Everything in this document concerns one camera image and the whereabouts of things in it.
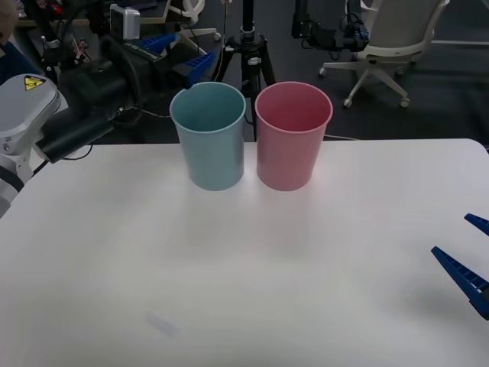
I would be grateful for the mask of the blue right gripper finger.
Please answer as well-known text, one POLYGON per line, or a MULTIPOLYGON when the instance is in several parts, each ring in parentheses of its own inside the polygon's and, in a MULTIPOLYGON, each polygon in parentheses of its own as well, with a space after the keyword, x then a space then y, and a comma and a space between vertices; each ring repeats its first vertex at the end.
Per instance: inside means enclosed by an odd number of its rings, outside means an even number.
POLYGON ((481 317, 488 320, 488 281, 435 246, 431 253, 468 298, 481 317))
POLYGON ((487 219, 471 213, 466 214, 464 219, 477 229, 481 230, 485 235, 489 235, 489 221, 487 219))

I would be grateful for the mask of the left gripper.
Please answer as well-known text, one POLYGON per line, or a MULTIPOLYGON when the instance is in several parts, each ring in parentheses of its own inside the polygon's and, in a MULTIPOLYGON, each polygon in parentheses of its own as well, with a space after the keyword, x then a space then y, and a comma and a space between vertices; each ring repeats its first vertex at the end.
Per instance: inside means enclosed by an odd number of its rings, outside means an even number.
POLYGON ((106 36, 101 40, 102 56, 110 60, 127 80, 135 96, 149 96, 172 90, 189 89, 214 65, 217 53, 211 51, 185 63, 173 64, 159 51, 178 41, 176 33, 119 41, 106 36))

